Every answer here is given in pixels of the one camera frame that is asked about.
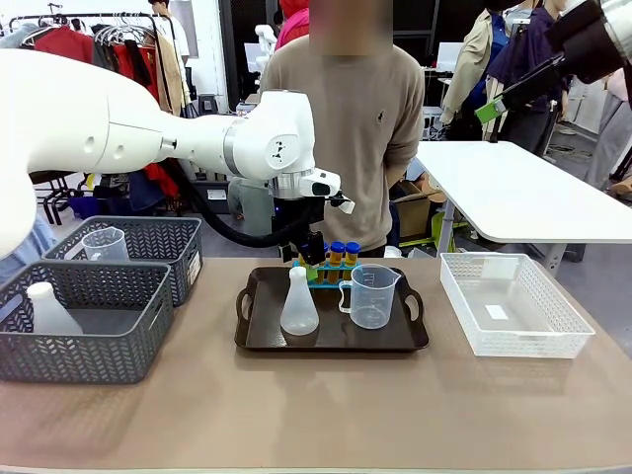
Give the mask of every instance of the red hood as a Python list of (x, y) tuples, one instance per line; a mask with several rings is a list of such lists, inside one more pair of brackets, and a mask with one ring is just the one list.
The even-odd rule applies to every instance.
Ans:
[(288, 19), (296, 12), (309, 8), (309, 0), (280, 0), (280, 7), (285, 13), (285, 18)]

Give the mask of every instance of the white tabletop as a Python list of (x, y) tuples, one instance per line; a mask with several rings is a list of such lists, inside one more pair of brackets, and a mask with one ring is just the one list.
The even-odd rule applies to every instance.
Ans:
[(632, 209), (512, 143), (423, 141), (417, 156), (491, 241), (632, 243)]

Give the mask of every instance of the white plastic basket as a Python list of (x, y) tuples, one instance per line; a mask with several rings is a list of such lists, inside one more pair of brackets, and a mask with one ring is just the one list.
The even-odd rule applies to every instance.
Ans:
[(575, 358), (594, 330), (526, 255), (441, 255), (441, 283), (476, 356)]

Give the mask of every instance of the clear plastic beaker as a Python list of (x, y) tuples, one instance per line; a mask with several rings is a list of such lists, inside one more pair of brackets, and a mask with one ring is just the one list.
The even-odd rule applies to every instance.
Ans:
[(91, 232), (81, 240), (81, 244), (86, 250), (88, 260), (109, 262), (129, 260), (125, 233), (115, 227)]
[[(352, 321), (364, 329), (381, 329), (391, 319), (395, 285), (402, 276), (380, 265), (361, 265), (352, 271), (351, 281), (339, 284), (343, 298), (340, 310), (351, 314)], [(343, 288), (352, 289), (351, 307), (344, 308)]]

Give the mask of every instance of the plastic basket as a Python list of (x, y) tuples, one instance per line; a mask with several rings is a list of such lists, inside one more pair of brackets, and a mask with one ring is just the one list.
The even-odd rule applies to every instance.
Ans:
[[(167, 265), (42, 261), (0, 289), (0, 379), (132, 384), (141, 381), (173, 322)], [(33, 334), (27, 288), (48, 281), (82, 336)]]
[(199, 219), (92, 217), (43, 257), (46, 260), (87, 260), (81, 239), (95, 230), (111, 226), (125, 232), (131, 260), (171, 266), (173, 304), (174, 307), (182, 306), (189, 298), (203, 265)]
[(575, 358), (594, 335), (526, 255), (442, 254), (441, 283), (476, 356)]

